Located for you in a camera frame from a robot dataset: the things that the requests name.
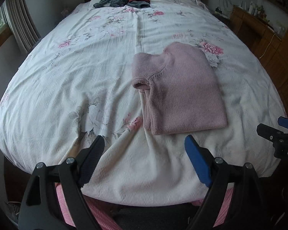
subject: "gray curtain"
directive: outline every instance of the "gray curtain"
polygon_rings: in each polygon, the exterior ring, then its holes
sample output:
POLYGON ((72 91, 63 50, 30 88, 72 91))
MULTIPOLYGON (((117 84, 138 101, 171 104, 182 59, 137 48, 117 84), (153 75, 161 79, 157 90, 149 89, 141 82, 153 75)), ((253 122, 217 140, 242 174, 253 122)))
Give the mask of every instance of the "gray curtain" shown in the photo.
POLYGON ((40 35, 29 18, 24 0, 5 0, 1 11, 3 19, 16 38, 20 51, 27 54, 40 35))

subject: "wooden dresser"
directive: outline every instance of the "wooden dresser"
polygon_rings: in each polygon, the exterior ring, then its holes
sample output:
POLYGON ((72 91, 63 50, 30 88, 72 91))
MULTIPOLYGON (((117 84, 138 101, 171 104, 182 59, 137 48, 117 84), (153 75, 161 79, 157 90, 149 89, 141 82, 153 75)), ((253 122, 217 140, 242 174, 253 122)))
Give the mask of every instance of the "wooden dresser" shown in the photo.
POLYGON ((238 7, 234 7, 230 21, 232 31, 248 46, 269 74, 288 116, 288 29, 281 39, 255 16, 238 7))

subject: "bedspread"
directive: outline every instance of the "bedspread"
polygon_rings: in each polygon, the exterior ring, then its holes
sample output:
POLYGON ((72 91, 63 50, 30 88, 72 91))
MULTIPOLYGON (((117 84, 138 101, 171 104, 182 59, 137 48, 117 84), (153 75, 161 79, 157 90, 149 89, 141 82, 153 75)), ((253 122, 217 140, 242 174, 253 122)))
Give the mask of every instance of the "bedspread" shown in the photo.
POLYGON ((125 205, 161 206, 205 196, 184 150, 190 134, 153 136, 142 126, 145 100, 131 85, 135 53, 160 54, 174 41, 201 49, 214 70, 228 126, 191 132, 229 164, 251 162, 259 176, 278 165, 259 123, 286 116, 268 74, 249 49, 199 0, 151 0, 151 7, 79 5, 30 53, 0 102, 0 149, 32 172, 106 142, 85 195, 125 205))

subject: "screw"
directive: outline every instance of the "screw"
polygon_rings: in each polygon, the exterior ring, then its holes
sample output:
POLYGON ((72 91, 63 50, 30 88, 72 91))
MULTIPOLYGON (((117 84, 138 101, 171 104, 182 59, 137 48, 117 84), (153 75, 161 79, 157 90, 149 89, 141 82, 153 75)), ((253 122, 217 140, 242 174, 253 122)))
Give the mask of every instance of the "screw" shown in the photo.
POLYGON ((248 169, 253 168, 253 165, 252 165, 251 163, 246 163, 245 166, 246 166, 246 168, 248 168, 248 169))
POLYGON ((223 162, 223 159, 220 158, 220 157, 216 157, 216 158, 214 159, 214 161, 215 161, 216 163, 218 163, 218 164, 221 164, 221 163, 223 162))
POLYGON ((38 169, 42 168, 43 166, 44 166, 44 163, 42 163, 42 162, 36 164, 36 167, 37 167, 38 169))
POLYGON ((73 157, 69 157, 66 159, 66 163, 71 164, 74 162, 74 158, 73 157))

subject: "knit sweater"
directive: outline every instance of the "knit sweater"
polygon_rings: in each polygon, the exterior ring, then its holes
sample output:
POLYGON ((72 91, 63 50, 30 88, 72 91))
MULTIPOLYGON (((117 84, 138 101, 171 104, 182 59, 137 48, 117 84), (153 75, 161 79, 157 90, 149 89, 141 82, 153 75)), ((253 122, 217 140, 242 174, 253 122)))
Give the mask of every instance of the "knit sweater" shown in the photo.
POLYGON ((199 48, 173 42, 162 54, 137 53, 132 67, 132 85, 146 97, 144 127, 152 134, 227 125, 216 75, 199 48))

